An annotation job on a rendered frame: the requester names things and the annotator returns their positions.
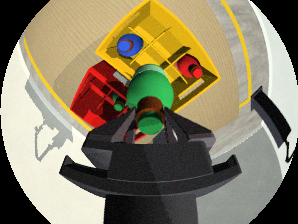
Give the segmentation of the yellow plastic crate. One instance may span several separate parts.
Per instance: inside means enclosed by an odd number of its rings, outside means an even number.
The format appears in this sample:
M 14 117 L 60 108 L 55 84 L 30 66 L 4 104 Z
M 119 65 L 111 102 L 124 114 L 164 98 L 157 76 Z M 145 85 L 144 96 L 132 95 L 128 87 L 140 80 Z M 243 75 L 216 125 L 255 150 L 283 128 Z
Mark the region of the yellow plastic crate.
M 117 50 L 119 38 L 128 33 L 139 35 L 143 41 L 145 40 L 142 52 L 130 57 L 123 56 Z M 185 77 L 175 67 L 174 63 L 187 52 L 199 60 L 203 74 L 200 78 Z M 156 0 L 145 0 L 128 13 L 106 36 L 95 53 L 129 80 L 141 65 L 148 63 L 159 65 L 165 71 L 173 88 L 174 101 L 170 109 L 175 112 L 221 79 L 210 57 L 195 36 L 172 12 Z M 204 83 L 180 99 L 183 93 L 200 80 Z

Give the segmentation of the red plastic crate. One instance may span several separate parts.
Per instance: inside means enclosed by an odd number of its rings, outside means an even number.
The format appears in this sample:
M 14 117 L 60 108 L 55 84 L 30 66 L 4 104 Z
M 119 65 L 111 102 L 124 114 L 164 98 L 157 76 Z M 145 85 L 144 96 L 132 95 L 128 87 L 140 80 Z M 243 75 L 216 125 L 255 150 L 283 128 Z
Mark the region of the red plastic crate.
M 127 101 L 126 94 L 129 84 L 130 80 L 126 76 L 102 60 L 88 69 L 76 92 L 70 110 L 96 128 L 130 110 L 128 105 L 117 112 L 112 98 L 113 92 L 116 92 Z

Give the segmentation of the blue bottle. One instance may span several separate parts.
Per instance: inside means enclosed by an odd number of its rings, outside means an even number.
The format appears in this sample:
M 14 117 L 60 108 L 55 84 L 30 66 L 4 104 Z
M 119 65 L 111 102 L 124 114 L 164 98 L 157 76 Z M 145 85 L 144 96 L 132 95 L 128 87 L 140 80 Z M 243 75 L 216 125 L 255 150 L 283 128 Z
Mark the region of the blue bottle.
M 119 38 L 117 42 L 117 50 L 123 56 L 134 56 L 143 48 L 142 45 L 144 46 L 144 43 L 142 42 L 143 39 L 140 38 L 139 35 L 128 33 Z

